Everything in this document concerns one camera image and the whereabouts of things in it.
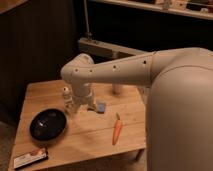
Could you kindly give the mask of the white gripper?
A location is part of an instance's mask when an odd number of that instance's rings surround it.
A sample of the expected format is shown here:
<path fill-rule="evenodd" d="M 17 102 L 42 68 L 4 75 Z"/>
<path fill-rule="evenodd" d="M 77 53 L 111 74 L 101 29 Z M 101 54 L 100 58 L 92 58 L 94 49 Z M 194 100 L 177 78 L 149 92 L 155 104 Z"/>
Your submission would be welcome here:
<path fill-rule="evenodd" d="M 86 105 L 89 110 L 95 110 L 94 93 L 90 83 L 72 84 L 72 109 L 77 113 L 81 106 Z"/>

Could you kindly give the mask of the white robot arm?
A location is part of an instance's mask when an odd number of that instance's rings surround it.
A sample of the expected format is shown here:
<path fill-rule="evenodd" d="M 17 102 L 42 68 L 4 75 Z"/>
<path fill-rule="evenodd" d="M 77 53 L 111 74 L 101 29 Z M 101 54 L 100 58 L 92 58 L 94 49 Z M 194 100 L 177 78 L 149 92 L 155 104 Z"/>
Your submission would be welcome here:
<path fill-rule="evenodd" d="M 77 105 L 93 83 L 149 88 L 147 171 L 213 171 L 213 51 L 179 48 L 96 64 L 80 54 L 61 69 Z"/>

